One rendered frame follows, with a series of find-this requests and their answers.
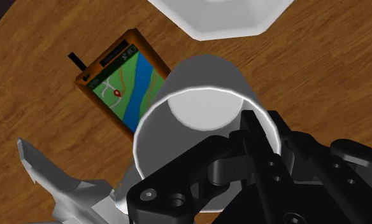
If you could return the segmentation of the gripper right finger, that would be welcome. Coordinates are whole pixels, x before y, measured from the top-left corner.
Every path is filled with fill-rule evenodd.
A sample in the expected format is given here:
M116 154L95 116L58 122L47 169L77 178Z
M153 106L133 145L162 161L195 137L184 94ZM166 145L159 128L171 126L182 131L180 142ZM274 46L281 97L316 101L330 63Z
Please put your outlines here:
M282 146L295 156L294 170L316 176L350 224L372 224L372 147L350 139L320 144L305 132L292 131L270 111Z

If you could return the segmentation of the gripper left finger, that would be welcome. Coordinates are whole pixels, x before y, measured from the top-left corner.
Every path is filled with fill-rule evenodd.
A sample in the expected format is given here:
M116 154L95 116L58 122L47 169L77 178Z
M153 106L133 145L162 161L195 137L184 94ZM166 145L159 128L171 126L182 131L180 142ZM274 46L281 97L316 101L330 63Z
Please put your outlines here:
M261 205L265 224L283 224L280 190L294 181L252 110L241 112L240 129L228 137L207 137L134 185L126 197L130 224L192 224L235 181Z

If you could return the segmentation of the white cup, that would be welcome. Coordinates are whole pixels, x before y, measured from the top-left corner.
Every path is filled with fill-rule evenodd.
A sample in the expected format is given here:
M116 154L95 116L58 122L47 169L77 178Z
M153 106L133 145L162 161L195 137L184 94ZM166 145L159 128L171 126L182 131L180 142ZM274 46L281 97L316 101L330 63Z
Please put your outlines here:
M126 195L132 186L208 136L227 137L238 130L243 110L254 111L279 154L278 129L236 66L209 54L178 63L138 123L134 160L115 190L116 207L127 214Z

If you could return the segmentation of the orange handheld navigation device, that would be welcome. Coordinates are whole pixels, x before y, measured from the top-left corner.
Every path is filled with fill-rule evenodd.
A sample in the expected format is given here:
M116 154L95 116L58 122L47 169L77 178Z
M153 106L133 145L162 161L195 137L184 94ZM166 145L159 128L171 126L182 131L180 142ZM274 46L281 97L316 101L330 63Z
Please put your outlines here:
M89 66L73 52L68 58L81 70L75 85L133 140L141 117L171 72L159 54L133 28Z

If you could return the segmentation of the grey angular object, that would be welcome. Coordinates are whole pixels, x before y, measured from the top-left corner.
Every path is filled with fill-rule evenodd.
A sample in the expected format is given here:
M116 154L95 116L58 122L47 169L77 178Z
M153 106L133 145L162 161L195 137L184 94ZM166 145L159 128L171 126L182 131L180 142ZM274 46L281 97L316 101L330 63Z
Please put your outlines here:
M71 177L21 137L17 148L33 183L42 186L55 201L55 221L31 224L130 224L128 216L116 207L114 189L107 181Z

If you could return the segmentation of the white angular bowl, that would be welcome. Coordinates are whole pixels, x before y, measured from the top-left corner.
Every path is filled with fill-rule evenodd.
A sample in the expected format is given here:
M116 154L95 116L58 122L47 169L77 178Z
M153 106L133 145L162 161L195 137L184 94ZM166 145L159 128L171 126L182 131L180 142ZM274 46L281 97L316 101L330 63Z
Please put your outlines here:
M197 41L257 36L294 0L147 0Z

